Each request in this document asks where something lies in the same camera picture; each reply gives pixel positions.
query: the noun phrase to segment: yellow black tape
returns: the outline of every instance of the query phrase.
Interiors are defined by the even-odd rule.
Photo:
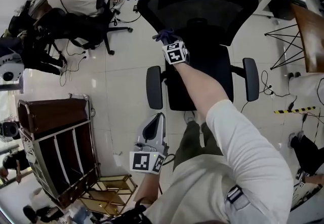
[[[303,111],[312,110],[316,107],[307,107],[307,108],[297,108],[292,110],[275,110],[274,113],[276,114],[284,114],[284,113],[302,113]]]

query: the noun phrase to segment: black office chair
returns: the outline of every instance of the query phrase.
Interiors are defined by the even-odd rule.
[[[139,0],[137,4],[140,14],[157,32],[172,29],[184,41],[190,53],[190,65],[216,79],[231,101],[232,72],[245,78],[248,101],[259,97],[255,61],[245,58],[244,68],[232,66],[226,48],[257,6],[258,0]],[[167,62],[163,73],[159,66],[147,71],[146,91],[151,108],[163,107],[161,82],[164,79],[170,109],[196,110],[179,73]]]
[[[109,27],[115,15],[119,14],[118,10],[110,10],[109,1],[106,3],[105,0],[97,0],[96,8],[98,12],[103,10],[96,17],[65,13],[59,8],[54,8],[43,15],[36,27],[44,41],[50,45],[49,51],[53,45],[60,52],[55,45],[57,39],[69,39],[74,45],[83,49],[95,49],[104,41],[108,54],[114,55],[115,51],[109,47],[107,33],[119,30],[133,32],[133,29],[130,27]]]

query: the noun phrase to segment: olive green pants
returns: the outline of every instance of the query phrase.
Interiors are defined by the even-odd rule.
[[[201,131],[204,135],[205,147],[201,147],[200,145],[200,132],[198,123],[196,123],[195,121],[190,121],[188,123],[186,131],[183,134],[180,146],[176,152],[173,170],[181,163],[203,154],[218,156],[223,155],[220,148],[217,146],[212,132],[207,127],[206,122],[202,124]]]

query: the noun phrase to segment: wooden table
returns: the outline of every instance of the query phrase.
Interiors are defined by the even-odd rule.
[[[296,4],[292,4],[292,9],[294,11],[297,24],[274,30],[265,34],[265,36],[269,35],[289,44],[285,52],[280,56],[271,70],[300,59],[305,59],[307,72],[324,72],[324,18]],[[274,32],[277,32],[279,30],[294,26],[298,26],[299,29],[296,35],[273,34]],[[294,39],[293,41],[288,42],[278,38],[277,36],[291,36],[294,37]],[[299,47],[293,43],[296,38],[301,38],[302,47]],[[290,46],[295,46],[301,49],[301,51],[288,58],[286,61],[279,63]],[[304,57],[291,60],[301,53],[304,53]]]
[[[324,72],[324,18],[293,4],[304,48],[307,72]]]

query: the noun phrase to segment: white sleeve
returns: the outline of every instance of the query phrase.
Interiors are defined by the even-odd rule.
[[[216,103],[206,122],[250,202],[261,202],[279,223],[286,223],[293,179],[281,154],[230,100]]]

